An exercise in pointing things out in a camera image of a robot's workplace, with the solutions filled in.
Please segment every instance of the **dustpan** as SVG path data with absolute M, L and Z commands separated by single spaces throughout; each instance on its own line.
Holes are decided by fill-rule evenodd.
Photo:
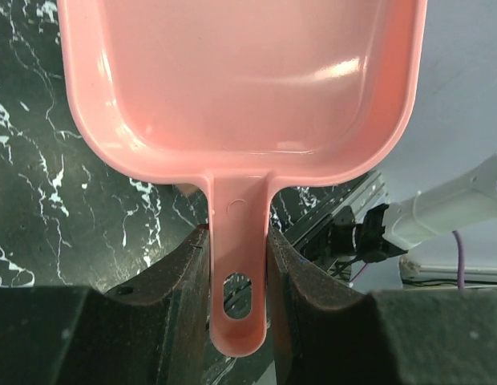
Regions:
M 139 180 L 208 198 L 212 341 L 265 340 L 273 195 L 338 184 L 397 143 L 414 102 L 426 0 L 59 0 L 67 94 L 83 138 Z M 224 280 L 252 281 L 243 319 Z

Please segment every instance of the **white wall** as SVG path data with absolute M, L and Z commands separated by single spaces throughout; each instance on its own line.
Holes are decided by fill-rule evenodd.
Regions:
M 378 166 L 393 200 L 412 197 L 497 152 L 497 0 L 430 0 L 409 125 Z M 497 265 L 497 221 L 464 229 L 468 265 Z M 420 245 L 425 263 L 456 264 L 451 236 Z

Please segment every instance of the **pink plastic dustpan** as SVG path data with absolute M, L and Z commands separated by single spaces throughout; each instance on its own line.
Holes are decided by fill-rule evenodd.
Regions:
M 210 330 L 224 354 L 265 339 L 273 195 L 359 176 L 398 141 L 425 12 L 426 0 L 59 0 L 84 139 L 126 175 L 208 198 Z M 241 320 L 223 307 L 235 272 L 253 284 Z

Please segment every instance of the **cable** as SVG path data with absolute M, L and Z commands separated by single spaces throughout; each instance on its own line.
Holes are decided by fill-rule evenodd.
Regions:
M 431 287 L 431 286 L 442 286 L 442 285 L 457 285 L 456 279 L 425 279 L 421 281 L 415 281 L 410 279 L 402 279 L 402 283 L 408 286 L 417 286 L 417 287 Z M 493 281 L 473 281 L 466 280 L 464 285 L 490 285 L 497 286 L 497 282 Z
M 334 274 L 331 275 L 331 277 L 335 278 L 338 275 L 341 275 L 341 273 L 348 268 L 350 265 L 353 265 L 355 262 L 359 261 L 357 258 L 352 259 L 351 261 L 347 261 L 343 263 L 341 266 L 337 267 L 336 266 L 336 271 L 334 271 Z
M 450 281 L 445 281 L 441 282 L 439 281 L 438 283 L 433 283 L 433 284 L 428 284 L 424 285 L 416 281 L 402 281 L 404 285 L 407 286 L 413 286 L 414 288 L 419 288 L 419 289 L 428 289 L 428 288 L 435 288 L 435 289 L 457 289 L 459 290 L 459 286 L 457 285 L 457 282 L 450 282 Z M 465 282 L 465 290 L 469 289 L 497 289 L 497 283 L 496 282 Z
M 362 272 L 364 272 L 364 270 L 366 270 L 367 267 L 368 264 L 365 263 L 364 266 L 354 275 L 354 277 L 350 279 L 350 281 L 348 282 L 349 287 L 352 287 L 354 285 L 354 281 L 358 279 L 358 277 L 362 274 Z
M 457 252 L 458 252 L 458 264 L 457 264 L 457 287 L 459 289 L 464 289 L 464 265 L 465 265 L 465 255 L 464 255 L 464 244 L 463 238 L 457 230 L 452 231 L 455 240 L 457 241 Z

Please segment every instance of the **handle hole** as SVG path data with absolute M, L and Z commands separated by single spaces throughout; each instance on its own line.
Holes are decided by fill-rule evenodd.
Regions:
M 117 295 L 128 295 L 128 294 L 131 294 L 133 291 L 135 291 L 135 288 L 133 288 L 133 287 L 121 286 L 121 287 L 117 287 L 117 290 L 115 291 L 115 293 Z
M 242 319 L 252 309 L 252 283 L 245 274 L 233 273 L 224 281 L 224 311 L 233 319 Z

